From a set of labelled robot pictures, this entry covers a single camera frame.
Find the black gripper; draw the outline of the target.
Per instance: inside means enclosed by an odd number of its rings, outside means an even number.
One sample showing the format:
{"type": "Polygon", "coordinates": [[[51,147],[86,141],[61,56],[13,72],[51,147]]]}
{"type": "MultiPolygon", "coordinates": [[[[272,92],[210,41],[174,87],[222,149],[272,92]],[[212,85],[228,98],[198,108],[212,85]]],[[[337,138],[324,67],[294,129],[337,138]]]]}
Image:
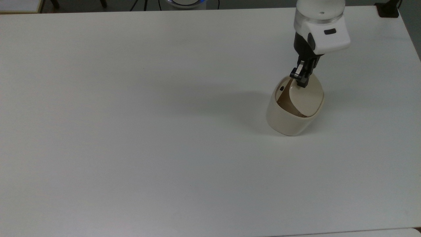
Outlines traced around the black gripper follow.
{"type": "Polygon", "coordinates": [[[314,53],[315,40],[311,33],[307,37],[295,33],[294,49],[298,53],[297,66],[290,72],[290,77],[298,82],[299,87],[305,88],[308,85],[310,75],[312,75],[314,68],[316,68],[321,54],[314,53]]]}

